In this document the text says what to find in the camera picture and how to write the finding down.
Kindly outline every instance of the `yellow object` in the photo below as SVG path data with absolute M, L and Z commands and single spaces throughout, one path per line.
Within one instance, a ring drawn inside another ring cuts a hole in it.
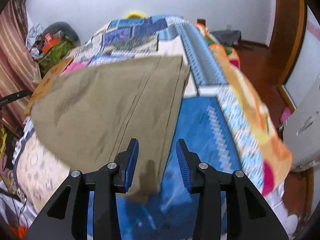
M 125 15 L 125 19 L 141 19 L 147 17 L 144 13 L 138 11 L 132 11 Z
M 7 138 L 7 132 L 5 131 L 5 128 L 4 128 L 4 127 L 2 127 L 1 131 L 2 131 L 3 135 L 2 135 L 2 137 L 1 137 L 1 139 L 2 139 L 2 146 L 1 146 L 1 148 L 0 148 L 0 156 L 1 156 L 1 153 L 4 151 L 4 148 L 5 148 L 5 139 Z

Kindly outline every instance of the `pink curtain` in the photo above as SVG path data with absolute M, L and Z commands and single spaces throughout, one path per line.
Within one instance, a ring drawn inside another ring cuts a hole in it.
M 24 0 L 10 0 L 0 14 L 0 98 L 21 90 L 34 91 L 41 79 L 39 66 L 25 46 L 27 13 Z M 2 121 L 20 135 L 27 98 L 2 108 Z

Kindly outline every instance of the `wooden floor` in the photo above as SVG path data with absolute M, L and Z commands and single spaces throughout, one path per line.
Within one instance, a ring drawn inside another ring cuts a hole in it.
M 277 127 L 280 125 L 280 116 L 286 107 L 276 89 L 282 70 L 277 68 L 276 64 L 267 62 L 268 49 L 257 46 L 248 47 L 252 49 L 241 48 L 238 51 L 241 71 L 248 77 L 262 101 L 267 105 L 271 119 Z M 289 214 L 296 214 L 300 219 L 298 227 L 303 224 L 308 205 L 308 179 L 306 175 L 306 172 L 289 173 L 284 184 L 284 205 Z

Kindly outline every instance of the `bed sheet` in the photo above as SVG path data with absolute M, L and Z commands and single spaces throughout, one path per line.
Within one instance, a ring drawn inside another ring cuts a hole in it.
M 184 138 L 191 151 L 217 170 L 229 173 L 243 170 L 263 195 L 277 187 L 289 172 L 291 153 L 277 138 L 267 108 L 236 68 L 240 67 L 240 61 L 235 50 L 219 45 L 204 26 L 174 16 L 112 21 L 84 46 L 71 52 L 73 63 L 80 66 L 73 64 L 65 74 L 78 68 L 159 53 L 183 56 L 192 72 L 188 87 L 194 82 L 198 88 L 198 92 L 195 90 L 185 97 L 198 93 L 201 96 L 182 100 L 172 145 L 178 138 Z M 30 140 L 25 145 L 32 149 L 37 143 L 37 151 L 45 154 L 22 149 L 23 154 L 17 154 L 15 166 L 20 168 L 15 168 L 15 177 L 27 195 L 39 202 L 40 210 L 67 176 L 68 167 L 46 152 L 36 140 L 35 132 L 33 138 L 34 143 Z M 37 179 L 33 185 L 23 181 L 23 177 L 31 178 L 31 181 L 39 178 L 38 171 L 40 166 L 44 167 L 43 163 L 31 163 L 38 155 L 45 156 L 48 163 L 50 158 L 55 161 L 63 175 L 41 174 L 41 181 Z M 117 196 L 123 239 L 191 238 L 198 198 L 198 195 L 189 195 L 183 187 L 175 147 L 172 147 L 159 195 L 150 196 L 146 206 Z M 221 198 L 224 232 L 226 203 L 223 193 Z M 89 235 L 92 234 L 90 218 L 92 207 L 88 214 Z

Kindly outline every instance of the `yellow round object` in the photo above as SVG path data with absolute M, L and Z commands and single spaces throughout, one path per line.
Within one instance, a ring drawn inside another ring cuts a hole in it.
M 141 19 L 141 18 L 145 18 L 146 15 L 142 12 L 138 12 L 138 11 L 132 11 L 129 12 L 125 15 L 125 19 Z

